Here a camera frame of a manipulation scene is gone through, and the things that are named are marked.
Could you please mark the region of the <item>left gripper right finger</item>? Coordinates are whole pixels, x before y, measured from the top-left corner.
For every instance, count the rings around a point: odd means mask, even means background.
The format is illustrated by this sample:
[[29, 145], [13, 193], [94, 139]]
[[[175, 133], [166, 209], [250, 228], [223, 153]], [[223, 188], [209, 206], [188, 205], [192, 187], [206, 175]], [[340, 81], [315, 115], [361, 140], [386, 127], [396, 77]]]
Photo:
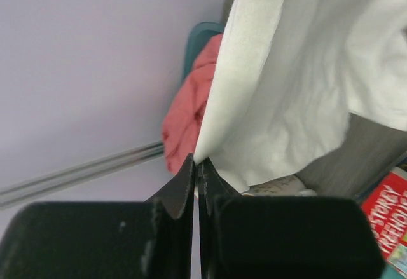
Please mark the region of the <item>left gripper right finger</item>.
[[243, 196], [197, 167], [203, 278], [380, 278], [385, 261], [353, 200]]

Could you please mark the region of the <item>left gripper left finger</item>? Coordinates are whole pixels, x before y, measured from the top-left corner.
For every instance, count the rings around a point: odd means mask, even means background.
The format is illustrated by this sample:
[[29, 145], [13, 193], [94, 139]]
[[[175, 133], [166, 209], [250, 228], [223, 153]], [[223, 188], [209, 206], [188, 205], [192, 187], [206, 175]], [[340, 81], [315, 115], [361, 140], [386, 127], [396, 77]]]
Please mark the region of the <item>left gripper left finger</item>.
[[48, 201], [12, 218], [2, 278], [189, 278], [192, 155], [144, 202]]

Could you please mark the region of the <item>white t shirt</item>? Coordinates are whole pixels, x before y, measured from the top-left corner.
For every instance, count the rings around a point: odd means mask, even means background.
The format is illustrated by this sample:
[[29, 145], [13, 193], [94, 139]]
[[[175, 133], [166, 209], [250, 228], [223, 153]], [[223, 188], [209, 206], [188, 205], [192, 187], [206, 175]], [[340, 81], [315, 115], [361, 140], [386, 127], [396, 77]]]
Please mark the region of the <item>white t shirt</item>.
[[194, 152], [353, 196], [406, 150], [406, 0], [234, 0]]

